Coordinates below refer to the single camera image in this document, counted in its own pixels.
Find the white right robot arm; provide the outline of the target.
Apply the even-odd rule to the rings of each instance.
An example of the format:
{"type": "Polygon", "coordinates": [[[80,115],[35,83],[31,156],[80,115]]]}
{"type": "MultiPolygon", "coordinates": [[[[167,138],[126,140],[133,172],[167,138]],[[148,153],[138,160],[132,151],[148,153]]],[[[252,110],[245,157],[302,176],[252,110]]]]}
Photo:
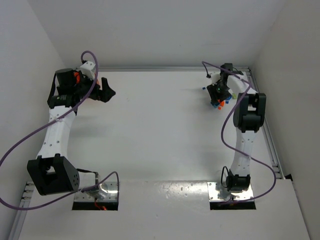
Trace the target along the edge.
{"type": "Polygon", "coordinates": [[[219,79],[213,80],[206,87],[211,105],[218,108],[229,100],[232,94],[237,97],[233,112],[233,125],[236,128],[235,153],[223,187],[229,192],[242,192],[248,190],[251,183],[253,142],[265,121],[267,97],[254,90],[243,78],[243,73],[235,69],[232,63],[224,63],[219,68],[219,79]]]}

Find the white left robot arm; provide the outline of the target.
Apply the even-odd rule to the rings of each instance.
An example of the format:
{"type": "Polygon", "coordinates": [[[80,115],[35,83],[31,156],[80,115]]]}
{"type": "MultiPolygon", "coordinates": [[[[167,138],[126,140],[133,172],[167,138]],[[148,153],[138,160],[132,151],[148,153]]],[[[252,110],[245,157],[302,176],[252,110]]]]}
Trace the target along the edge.
{"type": "Polygon", "coordinates": [[[108,102],[116,92],[102,77],[93,82],[95,74],[84,69],[65,68],[54,74],[47,104],[49,121],[43,145],[36,159],[29,160],[27,171],[41,196],[75,192],[80,186],[78,170],[68,160],[68,142],[72,123],[77,115],[74,109],[87,93],[95,101],[108,102]]]}

